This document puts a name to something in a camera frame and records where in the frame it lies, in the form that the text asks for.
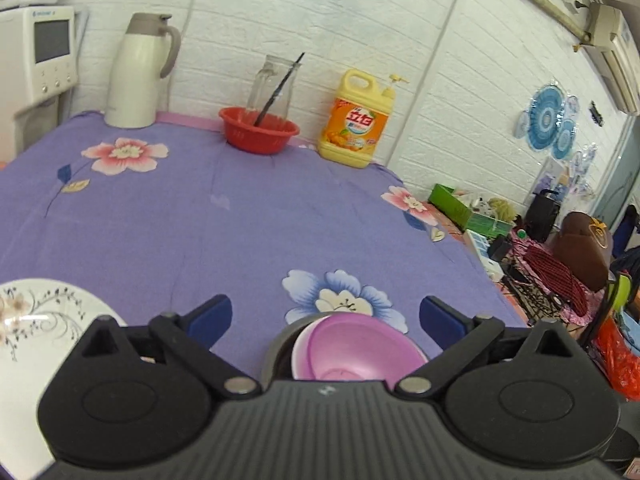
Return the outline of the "air conditioner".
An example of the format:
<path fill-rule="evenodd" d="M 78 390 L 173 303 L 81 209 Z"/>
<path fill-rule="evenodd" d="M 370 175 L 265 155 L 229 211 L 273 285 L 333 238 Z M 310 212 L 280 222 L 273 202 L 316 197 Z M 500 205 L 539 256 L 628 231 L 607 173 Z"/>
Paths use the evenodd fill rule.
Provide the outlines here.
<path fill-rule="evenodd" d="M 582 46 L 605 81 L 619 110 L 639 115 L 639 51 L 620 9 L 602 3 L 590 8 L 589 40 Z"/>

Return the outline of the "black kettle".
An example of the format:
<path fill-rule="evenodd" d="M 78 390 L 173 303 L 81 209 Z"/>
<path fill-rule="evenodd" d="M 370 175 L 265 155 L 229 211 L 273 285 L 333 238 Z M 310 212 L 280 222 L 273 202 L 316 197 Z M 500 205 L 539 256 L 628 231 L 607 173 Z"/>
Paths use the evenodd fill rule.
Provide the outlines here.
<path fill-rule="evenodd" d="M 524 226 L 526 234 L 535 242 L 544 243 L 551 233 L 561 208 L 558 195 L 550 188 L 534 194 L 524 217 Z"/>

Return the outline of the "purple floral tablecloth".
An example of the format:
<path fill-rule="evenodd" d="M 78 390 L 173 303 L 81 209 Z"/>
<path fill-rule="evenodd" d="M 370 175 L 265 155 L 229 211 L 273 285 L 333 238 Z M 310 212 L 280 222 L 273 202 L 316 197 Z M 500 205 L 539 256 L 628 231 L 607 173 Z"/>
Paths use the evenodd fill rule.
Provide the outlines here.
<path fill-rule="evenodd" d="M 304 316 L 362 312 L 429 356 L 420 302 L 506 325 L 521 317 L 478 261 L 432 222 L 396 174 L 291 145 L 273 156 L 207 130 L 126 131 L 78 115 L 1 174 L 1 277 L 52 278 L 138 325 L 228 296 L 218 356 L 257 375 L 273 338 Z"/>

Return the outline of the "white bowl red floral pattern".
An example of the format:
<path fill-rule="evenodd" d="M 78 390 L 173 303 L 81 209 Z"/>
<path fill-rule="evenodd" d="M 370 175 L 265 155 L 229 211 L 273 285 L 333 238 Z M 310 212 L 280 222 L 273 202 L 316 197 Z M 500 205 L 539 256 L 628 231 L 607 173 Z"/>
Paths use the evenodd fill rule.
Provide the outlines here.
<path fill-rule="evenodd" d="M 291 356 L 291 368 L 293 378 L 296 380 L 314 380 L 314 372 L 311 369 L 309 357 L 309 344 L 312 332 L 325 319 L 326 316 L 322 316 L 308 323 L 295 339 Z"/>

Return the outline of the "brown round object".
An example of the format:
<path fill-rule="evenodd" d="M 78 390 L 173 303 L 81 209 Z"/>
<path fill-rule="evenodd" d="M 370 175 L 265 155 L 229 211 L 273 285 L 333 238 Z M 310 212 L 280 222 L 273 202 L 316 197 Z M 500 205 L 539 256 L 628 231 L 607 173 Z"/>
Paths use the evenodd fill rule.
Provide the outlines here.
<path fill-rule="evenodd" d="M 608 282 L 613 237 L 602 221 L 581 211 L 572 211 L 562 221 L 552 243 L 552 255 L 592 292 Z"/>

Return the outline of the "white water dispenser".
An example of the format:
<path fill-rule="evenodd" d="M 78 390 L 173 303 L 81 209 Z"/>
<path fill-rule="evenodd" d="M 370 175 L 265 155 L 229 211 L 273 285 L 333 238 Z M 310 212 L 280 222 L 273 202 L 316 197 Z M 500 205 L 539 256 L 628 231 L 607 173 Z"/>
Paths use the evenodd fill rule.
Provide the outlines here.
<path fill-rule="evenodd" d="M 60 96 L 78 84 L 71 6 L 1 12 L 1 160 L 12 162 L 58 126 Z"/>

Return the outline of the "white thermos jug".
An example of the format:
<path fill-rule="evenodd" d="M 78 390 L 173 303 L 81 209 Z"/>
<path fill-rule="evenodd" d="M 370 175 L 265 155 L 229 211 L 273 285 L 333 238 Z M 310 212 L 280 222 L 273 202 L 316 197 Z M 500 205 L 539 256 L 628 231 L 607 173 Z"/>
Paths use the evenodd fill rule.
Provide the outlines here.
<path fill-rule="evenodd" d="M 176 64 L 181 32 L 170 14 L 135 13 L 116 52 L 108 84 L 104 120 L 122 129 L 155 122 L 160 85 Z"/>

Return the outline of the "blue paper fan decoration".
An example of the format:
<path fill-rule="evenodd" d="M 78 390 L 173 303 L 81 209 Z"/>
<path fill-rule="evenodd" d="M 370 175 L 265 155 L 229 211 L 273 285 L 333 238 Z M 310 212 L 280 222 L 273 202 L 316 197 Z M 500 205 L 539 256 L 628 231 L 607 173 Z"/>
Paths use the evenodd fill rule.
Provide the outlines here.
<path fill-rule="evenodd" d="M 568 159 L 574 151 L 579 112 L 578 96 L 565 93 L 558 84 L 546 84 L 518 116 L 514 138 L 524 139 L 535 152 L 548 151 L 556 160 Z"/>

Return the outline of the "purple plastic bowl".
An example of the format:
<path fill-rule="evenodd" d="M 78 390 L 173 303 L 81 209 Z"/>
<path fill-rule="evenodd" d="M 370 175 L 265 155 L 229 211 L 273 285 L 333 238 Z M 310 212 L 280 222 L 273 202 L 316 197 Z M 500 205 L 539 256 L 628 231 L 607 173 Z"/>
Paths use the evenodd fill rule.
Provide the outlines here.
<path fill-rule="evenodd" d="M 393 388 L 427 362 L 399 330 L 363 314 L 331 314 L 312 332 L 309 357 L 318 382 L 380 380 Z"/>

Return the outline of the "stainless steel bowl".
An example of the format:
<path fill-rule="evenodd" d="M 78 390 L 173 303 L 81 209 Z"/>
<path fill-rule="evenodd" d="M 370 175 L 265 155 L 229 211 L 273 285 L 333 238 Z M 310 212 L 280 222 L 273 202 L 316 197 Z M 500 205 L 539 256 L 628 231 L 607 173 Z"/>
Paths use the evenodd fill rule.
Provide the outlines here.
<path fill-rule="evenodd" d="M 293 324 L 288 324 L 269 345 L 260 371 L 260 384 L 268 389 L 274 380 L 291 380 L 293 347 L 298 336 L 316 318 L 306 316 Z"/>

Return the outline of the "floral white plate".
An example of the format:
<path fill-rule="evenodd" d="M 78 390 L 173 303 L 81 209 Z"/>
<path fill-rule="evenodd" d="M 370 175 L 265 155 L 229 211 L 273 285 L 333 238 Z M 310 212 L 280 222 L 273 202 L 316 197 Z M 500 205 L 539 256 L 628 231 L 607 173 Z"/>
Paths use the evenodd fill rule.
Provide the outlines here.
<path fill-rule="evenodd" d="M 25 278 L 1 285 L 1 468 L 33 479 L 52 457 L 37 408 L 48 383 L 95 318 L 122 318 L 91 292 Z"/>

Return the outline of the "red plastic basket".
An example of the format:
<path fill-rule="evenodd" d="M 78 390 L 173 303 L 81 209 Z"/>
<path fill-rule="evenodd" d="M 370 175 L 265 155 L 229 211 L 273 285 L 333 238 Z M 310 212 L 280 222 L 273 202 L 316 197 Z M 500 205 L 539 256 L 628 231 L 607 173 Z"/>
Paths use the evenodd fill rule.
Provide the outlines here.
<path fill-rule="evenodd" d="M 218 113 L 222 120 L 222 132 L 234 148 L 257 155 L 275 155 L 284 150 L 288 141 L 299 134 L 299 126 L 273 114 L 267 114 L 255 126 L 257 112 L 243 107 L 225 107 Z"/>

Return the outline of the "yellow detergent bottle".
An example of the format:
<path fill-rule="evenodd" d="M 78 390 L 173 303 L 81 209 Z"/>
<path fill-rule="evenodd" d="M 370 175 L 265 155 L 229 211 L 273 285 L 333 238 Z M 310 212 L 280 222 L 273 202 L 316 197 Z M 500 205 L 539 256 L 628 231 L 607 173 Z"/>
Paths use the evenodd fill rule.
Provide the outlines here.
<path fill-rule="evenodd" d="M 319 155 L 330 162 L 366 168 L 393 113 L 395 86 L 400 82 L 408 84 L 404 77 L 391 74 L 390 83 L 381 88 L 375 76 L 356 68 L 346 70 L 319 136 Z"/>

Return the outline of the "green box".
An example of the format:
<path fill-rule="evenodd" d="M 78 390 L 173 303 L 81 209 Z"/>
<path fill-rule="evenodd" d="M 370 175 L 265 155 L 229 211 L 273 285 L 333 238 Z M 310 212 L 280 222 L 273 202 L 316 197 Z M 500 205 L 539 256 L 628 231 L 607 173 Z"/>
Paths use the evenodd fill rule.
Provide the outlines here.
<path fill-rule="evenodd" d="M 491 216 L 476 212 L 454 196 L 454 189 L 435 184 L 428 201 L 447 216 L 463 232 L 474 231 L 488 238 L 508 235 L 513 224 Z"/>

